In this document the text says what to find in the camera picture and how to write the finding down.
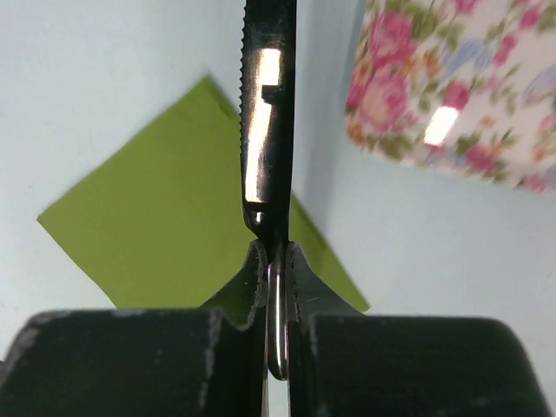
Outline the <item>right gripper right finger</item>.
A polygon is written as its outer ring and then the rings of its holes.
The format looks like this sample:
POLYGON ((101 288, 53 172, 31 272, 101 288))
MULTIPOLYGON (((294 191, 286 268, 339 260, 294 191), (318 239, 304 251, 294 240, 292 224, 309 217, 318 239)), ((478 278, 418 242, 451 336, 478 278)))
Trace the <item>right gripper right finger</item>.
POLYGON ((501 321, 366 315, 288 248, 293 416, 547 416, 522 343, 501 321))

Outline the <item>green paper napkin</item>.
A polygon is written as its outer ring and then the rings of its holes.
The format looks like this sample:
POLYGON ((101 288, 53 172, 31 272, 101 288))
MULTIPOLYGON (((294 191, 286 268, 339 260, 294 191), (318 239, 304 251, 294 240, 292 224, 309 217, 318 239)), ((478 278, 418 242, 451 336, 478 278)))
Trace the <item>green paper napkin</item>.
POLYGON ((241 268, 239 120, 203 78, 38 222, 118 308, 194 308, 241 268))

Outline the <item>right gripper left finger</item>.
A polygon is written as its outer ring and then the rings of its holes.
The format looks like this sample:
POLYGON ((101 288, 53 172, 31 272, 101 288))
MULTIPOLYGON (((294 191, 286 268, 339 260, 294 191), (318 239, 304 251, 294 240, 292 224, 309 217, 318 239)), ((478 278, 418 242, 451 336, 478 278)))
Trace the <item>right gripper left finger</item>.
POLYGON ((4 416, 264 416, 266 254, 198 308, 31 317, 1 366, 4 416))

